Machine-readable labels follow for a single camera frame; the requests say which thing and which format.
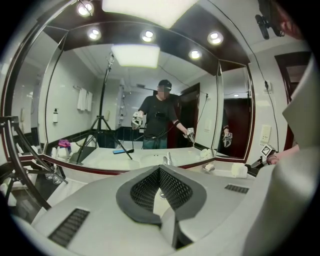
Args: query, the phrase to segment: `square ceiling light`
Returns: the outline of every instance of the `square ceiling light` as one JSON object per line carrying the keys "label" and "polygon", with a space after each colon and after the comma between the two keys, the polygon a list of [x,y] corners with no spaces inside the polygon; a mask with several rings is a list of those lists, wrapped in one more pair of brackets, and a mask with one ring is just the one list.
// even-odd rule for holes
{"label": "square ceiling light", "polygon": [[160,47],[144,44],[116,44],[111,47],[122,67],[153,68],[158,66]]}
{"label": "square ceiling light", "polygon": [[169,29],[198,0],[102,0],[105,12],[136,16]]}

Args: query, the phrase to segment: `dark door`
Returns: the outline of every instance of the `dark door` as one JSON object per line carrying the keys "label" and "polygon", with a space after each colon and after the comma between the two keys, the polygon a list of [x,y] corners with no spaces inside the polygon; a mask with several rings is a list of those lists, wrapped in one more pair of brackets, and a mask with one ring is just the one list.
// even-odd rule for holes
{"label": "dark door", "polygon": [[227,148],[221,144],[219,147],[220,153],[235,158],[243,158],[245,156],[249,141],[250,106],[250,100],[247,98],[224,100],[223,107],[228,120],[229,132],[232,133],[232,143]]}
{"label": "dark door", "polygon": [[[278,63],[283,83],[287,103],[291,101],[292,94],[297,88],[309,63],[311,52],[299,51],[274,56]],[[287,127],[284,150],[291,149],[294,143],[294,134],[290,127]]]}

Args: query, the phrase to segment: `vent grille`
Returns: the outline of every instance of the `vent grille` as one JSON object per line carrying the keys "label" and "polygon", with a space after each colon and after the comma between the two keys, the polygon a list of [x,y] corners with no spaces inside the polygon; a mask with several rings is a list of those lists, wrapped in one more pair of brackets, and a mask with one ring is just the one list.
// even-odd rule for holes
{"label": "vent grille", "polygon": [[243,193],[246,194],[249,191],[248,187],[244,187],[244,186],[238,186],[238,185],[233,185],[233,184],[228,184],[225,187],[226,190],[231,190],[234,192],[238,192],[238,193]]}
{"label": "vent grille", "polygon": [[67,247],[88,217],[89,213],[89,211],[78,208],[73,210],[73,212],[71,212],[71,214],[52,232],[49,239],[58,245]]}

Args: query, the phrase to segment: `person's arm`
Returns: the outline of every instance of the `person's arm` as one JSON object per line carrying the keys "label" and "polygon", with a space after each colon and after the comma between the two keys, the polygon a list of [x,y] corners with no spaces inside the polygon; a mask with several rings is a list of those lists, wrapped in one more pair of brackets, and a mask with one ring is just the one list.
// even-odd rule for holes
{"label": "person's arm", "polygon": [[173,105],[169,107],[169,119],[171,122],[185,135],[187,134],[188,130],[180,123],[180,121],[177,118],[176,111]]}
{"label": "person's arm", "polygon": [[289,148],[285,151],[273,154],[271,156],[268,157],[267,162],[270,163],[271,165],[275,165],[277,162],[279,162],[280,159],[285,158],[287,156],[290,156],[296,152],[298,152],[299,149],[299,145],[295,145],[292,148]]}

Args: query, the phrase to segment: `hand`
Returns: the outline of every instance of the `hand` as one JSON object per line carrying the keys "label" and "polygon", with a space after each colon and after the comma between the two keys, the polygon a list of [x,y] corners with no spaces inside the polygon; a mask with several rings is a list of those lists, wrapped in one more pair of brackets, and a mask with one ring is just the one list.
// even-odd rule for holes
{"label": "hand", "polygon": [[271,165],[275,165],[279,162],[279,158],[274,154],[268,157],[267,162]]}

